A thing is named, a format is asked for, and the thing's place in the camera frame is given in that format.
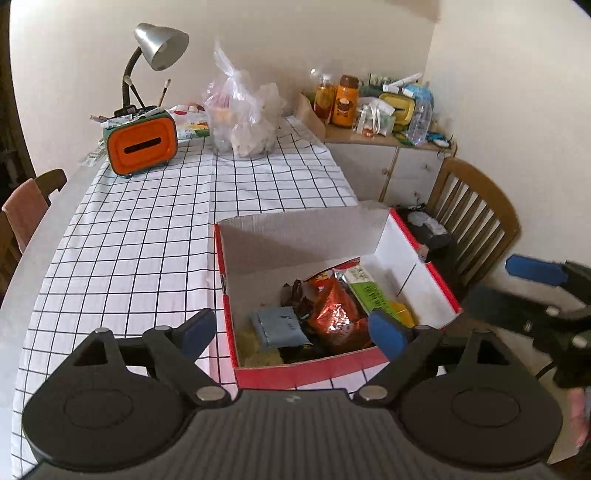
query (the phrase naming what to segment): orange bottle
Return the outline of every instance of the orange bottle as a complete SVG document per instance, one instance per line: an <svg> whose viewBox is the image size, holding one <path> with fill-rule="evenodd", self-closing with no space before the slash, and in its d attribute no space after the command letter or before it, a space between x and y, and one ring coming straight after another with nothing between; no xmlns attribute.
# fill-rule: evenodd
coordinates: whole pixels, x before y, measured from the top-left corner
<svg viewBox="0 0 591 480"><path fill-rule="evenodd" d="M332 84L330 75L323 75L322 81L316 89L314 111L325 124L329 122L332 107L335 104L335 90L336 87Z"/></svg>
<svg viewBox="0 0 591 480"><path fill-rule="evenodd" d="M351 128L355 121L357 100L359 99L359 79L343 75L336 88L335 107L332 122L337 127Z"/></svg>

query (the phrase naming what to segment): plastic water bottle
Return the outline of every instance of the plastic water bottle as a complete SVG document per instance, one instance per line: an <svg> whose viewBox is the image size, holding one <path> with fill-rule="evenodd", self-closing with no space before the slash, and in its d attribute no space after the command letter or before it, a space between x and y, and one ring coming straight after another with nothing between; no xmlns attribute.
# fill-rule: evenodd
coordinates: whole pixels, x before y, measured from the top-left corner
<svg viewBox="0 0 591 480"><path fill-rule="evenodd" d="M433 109L429 100L420 99L417 101L407 133L407 138L413 145L421 144L427 138L432 114Z"/></svg>

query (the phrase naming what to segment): wooden shelf top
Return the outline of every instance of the wooden shelf top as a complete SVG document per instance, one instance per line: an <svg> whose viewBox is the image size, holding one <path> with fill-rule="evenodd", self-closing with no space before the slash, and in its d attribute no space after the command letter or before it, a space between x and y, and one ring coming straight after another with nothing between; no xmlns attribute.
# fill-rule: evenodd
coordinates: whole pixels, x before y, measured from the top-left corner
<svg viewBox="0 0 591 480"><path fill-rule="evenodd" d="M339 128L334 125L326 125L326 133L323 139L324 143L355 143L361 145L383 145L384 147L403 147L403 148L416 148L418 150L432 150L440 151L437 145L432 143L423 143L418 147L412 147L405 145L398 141L395 136L389 135L384 137L383 135L374 135L372 138L364 137L350 128Z"/></svg>
<svg viewBox="0 0 591 480"><path fill-rule="evenodd" d="M354 132L350 128L339 128L334 125L325 125L312 110L310 101L305 95L298 95L298 103L295 109L295 117L300 120L310 131L324 143L351 143L360 145L382 145L384 147L416 148L418 150L441 151L442 149L432 143L423 143L418 147L405 145L396 139L395 136L374 135L372 138Z"/></svg>

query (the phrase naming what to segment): paintbrush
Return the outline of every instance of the paintbrush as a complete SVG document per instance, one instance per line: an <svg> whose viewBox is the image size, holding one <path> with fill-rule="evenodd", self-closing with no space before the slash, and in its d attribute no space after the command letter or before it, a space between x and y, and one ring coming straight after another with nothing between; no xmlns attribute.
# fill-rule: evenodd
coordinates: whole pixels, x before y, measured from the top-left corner
<svg viewBox="0 0 591 480"><path fill-rule="evenodd" d="M164 90L162 90L162 95L160 95L160 101L158 102L159 107L162 106L162 102L164 102L164 95L166 95L166 90L168 90L168 87L170 87L170 82L170 79L164 82Z"/></svg>
<svg viewBox="0 0 591 480"><path fill-rule="evenodd" d="M123 81L127 85L129 85L129 88L131 88L131 91L134 93L134 95L136 96L136 98L139 100L139 104L142 106L142 108L146 108L146 106L142 102L142 99L139 97L139 93L138 93L137 89L135 88L135 85L134 85L133 80L131 79L131 77L129 75L125 75L123 77Z"/></svg>

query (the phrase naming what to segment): desk lamp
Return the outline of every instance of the desk lamp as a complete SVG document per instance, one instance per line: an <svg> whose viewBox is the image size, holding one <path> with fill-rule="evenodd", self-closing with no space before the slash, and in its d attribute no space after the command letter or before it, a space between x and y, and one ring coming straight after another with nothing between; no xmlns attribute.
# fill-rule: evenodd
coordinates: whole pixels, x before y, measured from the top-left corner
<svg viewBox="0 0 591 480"><path fill-rule="evenodd" d="M129 59L123 73L124 77L131 77L131 72L142 54L153 70L161 72L176 63L189 45L189 35L185 32L175 28L157 27L149 23L140 23L135 27L134 36L139 47ZM123 108L117 110L115 116L136 113L137 108L129 101L129 85L123 81L121 88ZM155 106L149 106L142 110L147 111L154 108Z"/></svg>

